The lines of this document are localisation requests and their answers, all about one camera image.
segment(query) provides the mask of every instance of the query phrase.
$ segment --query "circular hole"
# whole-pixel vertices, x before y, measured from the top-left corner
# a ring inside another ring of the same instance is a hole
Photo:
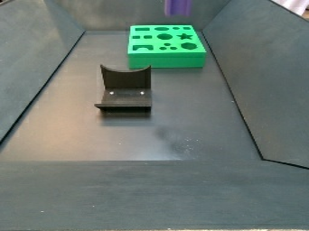
[[[190,43],[190,42],[186,42],[186,43],[182,43],[181,44],[181,47],[184,48],[184,49],[188,49],[188,50],[194,50],[194,49],[197,49],[197,44],[194,44],[194,43]]]
[[[173,36],[172,36],[170,34],[168,34],[168,33],[161,33],[161,34],[158,35],[158,38],[160,38],[161,40],[170,40],[170,39],[173,38]]]

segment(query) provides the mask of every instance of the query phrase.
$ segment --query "bin floor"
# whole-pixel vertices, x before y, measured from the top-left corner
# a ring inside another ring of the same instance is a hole
[[[150,115],[105,115],[94,107],[105,91],[101,64],[129,69],[127,36],[83,36],[7,139],[0,161],[259,160],[210,51],[202,69],[153,69]]]

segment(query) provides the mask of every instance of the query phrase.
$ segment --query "purple object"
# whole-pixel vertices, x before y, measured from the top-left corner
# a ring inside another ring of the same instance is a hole
[[[192,0],[166,0],[166,15],[190,15]]]

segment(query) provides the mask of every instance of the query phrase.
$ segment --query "black bracket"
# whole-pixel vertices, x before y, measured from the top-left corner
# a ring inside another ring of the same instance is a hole
[[[103,65],[101,67],[106,90],[102,103],[95,106],[102,110],[150,109],[153,105],[152,66],[129,71],[109,69]]]

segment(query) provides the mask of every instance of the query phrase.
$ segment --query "green shape sorter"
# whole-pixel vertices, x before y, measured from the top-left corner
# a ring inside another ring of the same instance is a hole
[[[206,50],[190,25],[130,27],[130,68],[201,68]]]

